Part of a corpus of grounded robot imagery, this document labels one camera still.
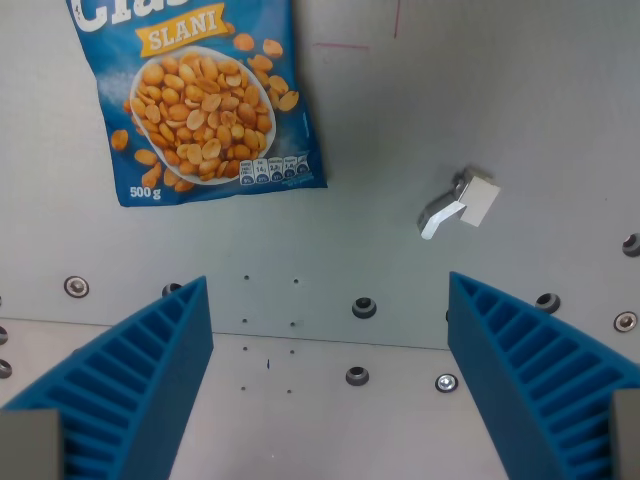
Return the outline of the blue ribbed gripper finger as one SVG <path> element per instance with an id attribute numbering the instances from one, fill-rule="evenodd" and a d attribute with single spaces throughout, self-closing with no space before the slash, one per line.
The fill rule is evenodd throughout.
<path id="1" fill-rule="evenodd" d="M 199 277 L 77 349 L 2 409 L 60 415 L 66 479 L 167 479 L 213 350 Z"/>
<path id="2" fill-rule="evenodd" d="M 611 479 L 615 391 L 639 368 L 562 320 L 449 276 L 448 345 L 511 479 Z"/>

